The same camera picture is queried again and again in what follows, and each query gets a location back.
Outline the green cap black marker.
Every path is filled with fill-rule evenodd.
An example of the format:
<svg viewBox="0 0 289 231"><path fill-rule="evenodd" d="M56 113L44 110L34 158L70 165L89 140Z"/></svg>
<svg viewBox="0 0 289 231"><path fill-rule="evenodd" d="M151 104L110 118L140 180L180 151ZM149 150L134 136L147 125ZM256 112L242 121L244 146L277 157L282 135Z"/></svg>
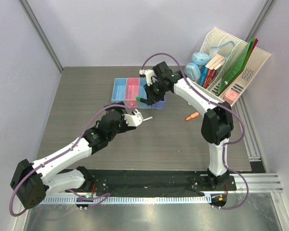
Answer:
<svg viewBox="0 0 289 231"><path fill-rule="evenodd" d="M144 99L144 98L139 97L139 96L136 97L136 100L141 102L141 103L146 103L147 102L147 99Z"/></svg>

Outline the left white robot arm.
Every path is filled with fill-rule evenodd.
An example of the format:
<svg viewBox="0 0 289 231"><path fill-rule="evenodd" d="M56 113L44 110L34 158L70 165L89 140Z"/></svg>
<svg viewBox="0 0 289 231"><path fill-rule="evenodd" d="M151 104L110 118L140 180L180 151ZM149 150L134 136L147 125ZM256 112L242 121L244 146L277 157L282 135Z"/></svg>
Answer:
<svg viewBox="0 0 289 231"><path fill-rule="evenodd" d="M93 117L84 131L70 144L55 153L29 162L27 159L17 164L10 186L13 190L10 199L10 213L13 216L13 201L17 197L24 210L41 203L47 195L69 189L88 192L93 186L93 177L84 167L68 173L61 171L71 164L89 157L105 148L117 134L135 130L143 121L141 112L130 108L124 102L112 103L101 109Z"/></svg>

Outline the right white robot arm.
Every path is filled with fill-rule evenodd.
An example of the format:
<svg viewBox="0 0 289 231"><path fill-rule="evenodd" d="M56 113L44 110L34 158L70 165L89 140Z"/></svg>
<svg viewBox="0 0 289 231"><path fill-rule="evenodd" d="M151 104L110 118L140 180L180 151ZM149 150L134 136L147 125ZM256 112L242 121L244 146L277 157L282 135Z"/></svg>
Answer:
<svg viewBox="0 0 289 231"><path fill-rule="evenodd" d="M146 79L146 98L140 102L153 105L170 91L186 100L202 116L201 134L209 144L210 154L208 185L213 190L221 189L229 178L227 143L234 128L230 104L221 103L196 89L181 71L173 72L165 62L152 69L141 69L139 76Z"/></svg>

